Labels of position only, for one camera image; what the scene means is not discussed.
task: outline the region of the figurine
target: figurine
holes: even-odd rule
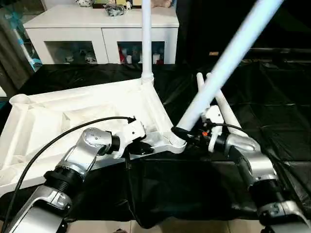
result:
[[[169,8],[172,4],[172,0],[151,0],[151,7],[162,6]]]
[[[160,54],[153,54],[152,55],[152,61],[153,61],[153,64],[157,64],[158,60],[160,60]]]
[[[138,62],[138,64],[142,64],[142,53],[140,54],[140,61]]]
[[[120,63],[125,64],[125,56],[121,52],[121,48],[119,47],[119,56],[120,56]]]
[[[88,64],[97,64],[96,58],[95,58],[95,54],[94,53],[87,53],[86,56],[84,57],[84,60],[86,63]]]
[[[132,63],[132,56],[131,56],[131,55],[126,56],[126,62],[127,62],[128,64],[131,64],[131,63]]]
[[[90,7],[94,3],[94,0],[74,0],[76,4],[83,7]]]
[[[125,8],[122,5],[117,5],[115,3],[107,3],[106,4],[106,12],[109,16],[121,16],[125,13]]]
[[[70,64],[74,61],[73,55],[68,55],[65,57],[65,64]]]
[[[131,10],[131,7],[132,7],[131,2],[127,1],[127,2],[126,2],[126,9],[127,9],[127,10]]]

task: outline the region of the white furniture piece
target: white furniture piece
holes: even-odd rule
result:
[[[153,45],[163,45],[164,63],[174,64],[179,27],[175,9],[157,7],[151,11]],[[58,5],[24,27],[43,64],[64,63],[60,56],[70,54],[60,48],[76,46],[73,43],[91,48],[98,64],[119,64],[120,44],[141,45],[142,10],[132,9],[123,16],[109,17],[104,9]]]

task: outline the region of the table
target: table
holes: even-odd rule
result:
[[[207,65],[200,71],[207,73]],[[186,66],[155,66],[155,89],[176,124],[197,92],[197,70]],[[140,66],[44,65],[20,89],[27,95],[86,85],[139,78]],[[223,87],[241,125],[265,149],[272,148],[310,189],[311,183],[311,66],[306,64],[250,63],[237,68]],[[10,105],[0,111],[0,129]],[[286,186],[295,188],[308,217],[311,200],[292,175]],[[23,189],[15,213],[35,187]],[[4,218],[11,193],[0,199]],[[187,220],[256,219],[256,208],[232,161],[189,145],[184,153],[155,154],[90,173],[73,200],[68,221],[136,219],[145,228],[174,216]]]

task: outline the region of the black fabric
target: black fabric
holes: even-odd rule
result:
[[[212,66],[200,69],[205,74]],[[174,125],[197,92],[197,70],[165,65],[154,67],[155,89]],[[20,89],[27,95],[86,85],[139,78],[141,68],[121,65],[45,65]],[[243,128],[265,150],[271,150],[311,189],[311,66],[304,64],[251,63],[239,66],[223,92]],[[2,129],[10,105],[0,111]],[[306,214],[311,199],[287,171],[280,176],[295,188]],[[20,191],[13,214],[34,187]],[[12,193],[0,198],[0,218]],[[232,161],[210,155],[194,146],[182,154],[164,152],[107,168],[87,177],[73,200],[67,218],[72,220],[136,219],[149,228],[174,216],[180,219],[256,218],[256,208]]]
[[[209,60],[216,61],[249,13],[256,0],[178,0],[179,20],[177,60],[200,67]],[[285,48],[251,52],[247,58],[310,59],[311,21],[309,2],[286,0],[263,30],[253,48]]]

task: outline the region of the tiled floor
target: tiled floor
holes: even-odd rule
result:
[[[136,221],[78,221],[71,224],[69,233],[113,233],[122,229],[128,233],[260,233],[258,221],[181,221],[169,219],[151,229],[141,228]]]

